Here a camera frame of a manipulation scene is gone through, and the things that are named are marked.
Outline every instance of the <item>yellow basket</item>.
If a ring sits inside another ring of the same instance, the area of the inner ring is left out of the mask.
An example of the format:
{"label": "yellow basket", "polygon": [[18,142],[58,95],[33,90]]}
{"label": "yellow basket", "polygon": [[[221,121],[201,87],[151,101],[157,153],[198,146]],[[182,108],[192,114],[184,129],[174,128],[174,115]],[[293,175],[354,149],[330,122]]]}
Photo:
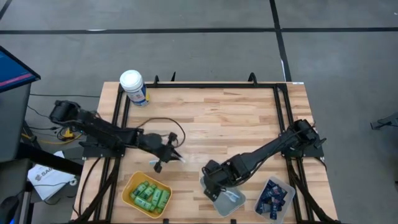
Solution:
{"label": "yellow basket", "polygon": [[[149,186],[151,184],[155,184],[158,189],[160,189],[160,190],[168,190],[170,192],[169,200],[167,201],[166,206],[164,207],[162,213],[157,214],[157,213],[148,212],[148,211],[140,208],[136,204],[134,204],[133,199],[131,199],[130,192],[135,190],[138,187],[138,185],[143,183],[144,181],[148,181],[149,182]],[[124,203],[126,203],[126,204],[128,204],[128,205],[130,205],[130,206],[132,206],[132,207],[134,207],[134,208],[136,208],[138,210],[140,210],[141,212],[145,213],[149,217],[151,217],[151,218],[159,218],[164,213],[164,211],[166,210],[166,207],[169,204],[169,201],[170,201],[170,199],[172,197],[172,194],[173,194],[173,191],[172,191],[172,189],[169,186],[166,186],[166,185],[160,183],[159,181],[157,181],[157,180],[145,175],[145,173],[143,173],[141,171],[138,171],[138,172],[135,172],[131,176],[129,182],[124,187],[124,190],[123,190],[123,193],[122,193],[122,199],[123,199]]]}

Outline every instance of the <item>green item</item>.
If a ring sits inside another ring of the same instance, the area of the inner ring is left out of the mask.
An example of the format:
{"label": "green item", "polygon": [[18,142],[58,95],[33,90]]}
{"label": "green item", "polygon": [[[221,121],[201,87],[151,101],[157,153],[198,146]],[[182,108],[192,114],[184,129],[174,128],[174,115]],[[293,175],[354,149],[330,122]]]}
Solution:
{"label": "green item", "polygon": [[155,189],[156,185],[152,184],[150,187],[147,187],[145,191],[143,191],[143,193],[141,193],[139,196],[147,200],[152,195],[152,193],[154,193]]}
{"label": "green item", "polygon": [[136,198],[134,199],[134,203],[138,205],[138,207],[146,211],[152,212],[153,210],[155,210],[154,205],[152,205],[150,202],[145,201],[145,199],[141,198],[140,196],[136,196]]}
{"label": "green item", "polygon": [[157,203],[159,202],[160,196],[162,195],[162,190],[160,189],[155,189],[154,194],[152,196],[152,204],[153,205],[157,205]]}
{"label": "green item", "polygon": [[149,185],[148,181],[145,181],[138,185],[138,187],[130,193],[130,197],[134,199],[137,195],[141,194]]}
{"label": "green item", "polygon": [[166,207],[167,201],[169,201],[170,192],[164,190],[162,192],[162,196],[160,196],[159,203],[157,204],[158,208],[164,209]]}

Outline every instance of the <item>gray floor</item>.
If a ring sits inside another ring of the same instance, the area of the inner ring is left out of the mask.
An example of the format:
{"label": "gray floor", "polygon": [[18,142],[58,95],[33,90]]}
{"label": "gray floor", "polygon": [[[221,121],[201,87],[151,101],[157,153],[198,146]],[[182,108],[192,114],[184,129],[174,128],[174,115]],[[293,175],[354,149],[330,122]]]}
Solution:
{"label": "gray floor", "polygon": [[[398,26],[397,1],[276,3],[282,27]],[[3,30],[272,26],[266,0],[13,0],[0,21]],[[398,32],[284,34],[284,41],[292,79],[305,82],[317,128],[328,138],[324,150],[340,220],[397,223],[396,130],[372,131],[369,122],[398,111]],[[273,33],[0,35],[0,45],[41,74],[32,93],[99,95],[104,81],[132,68],[147,81],[169,80],[174,71],[183,81],[246,80],[250,72],[260,81],[284,80]],[[48,114],[54,100],[32,96],[29,104]],[[98,105],[95,98],[69,100],[89,110]],[[26,120],[51,125],[31,111]],[[75,191],[54,196],[62,198],[54,206],[38,203],[34,223],[66,222],[74,201],[66,195]]]}

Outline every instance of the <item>white lid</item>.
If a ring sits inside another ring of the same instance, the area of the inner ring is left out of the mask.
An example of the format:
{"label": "white lid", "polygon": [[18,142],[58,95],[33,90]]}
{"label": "white lid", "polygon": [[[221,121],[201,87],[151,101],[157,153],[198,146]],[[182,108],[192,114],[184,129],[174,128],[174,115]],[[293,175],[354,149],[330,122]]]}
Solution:
{"label": "white lid", "polygon": [[138,71],[127,70],[120,76],[120,84],[125,90],[136,90],[142,85],[142,76]]}

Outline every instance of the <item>wooden tabletop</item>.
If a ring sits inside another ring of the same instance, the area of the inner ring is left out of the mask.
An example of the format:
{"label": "wooden tabletop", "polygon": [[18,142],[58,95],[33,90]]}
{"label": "wooden tabletop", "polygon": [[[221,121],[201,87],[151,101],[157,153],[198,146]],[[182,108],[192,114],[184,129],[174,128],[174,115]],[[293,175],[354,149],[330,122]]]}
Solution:
{"label": "wooden tabletop", "polygon": [[[118,82],[104,83],[99,100],[98,112],[109,122],[112,120],[118,85]],[[313,123],[304,85],[288,83],[287,86],[294,120],[307,119]],[[187,134],[185,144],[177,149],[186,163],[164,164],[162,172],[157,174],[149,164],[149,161],[156,159],[153,155],[138,149],[126,149],[126,155],[121,160],[112,223],[162,223],[163,218],[170,219],[170,223],[230,223],[232,218],[237,219],[238,223],[264,223],[264,219],[254,212],[254,204],[265,181],[273,175],[289,183],[286,163],[280,154],[268,159],[251,179],[240,186],[247,198],[246,203],[226,218],[217,213],[212,202],[203,194],[199,179],[202,176],[201,168],[210,159],[223,162],[235,154],[251,152],[278,136],[280,129],[272,89],[149,88],[148,92],[150,103],[143,108],[132,105],[127,126],[135,127],[153,117],[176,119]],[[283,96],[279,95],[287,126]],[[118,125],[121,124],[125,97],[122,99]],[[144,129],[146,133],[159,134],[173,131],[179,139],[182,138],[178,126],[170,121],[156,120],[147,123]],[[85,180],[95,160],[85,162],[81,180]],[[83,197],[83,209],[98,191],[103,161],[101,159],[97,163],[90,175]],[[312,158],[305,158],[303,163],[310,193],[326,214],[337,219],[325,168]],[[121,199],[124,186],[133,173],[139,170],[173,189],[170,203],[158,219],[146,216]],[[83,181],[80,182],[78,195],[82,185]],[[298,196],[303,219],[307,219],[300,192]],[[108,193],[103,200],[101,219],[105,218],[107,202]],[[293,205],[288,209],[284,223],[295,223]]]}

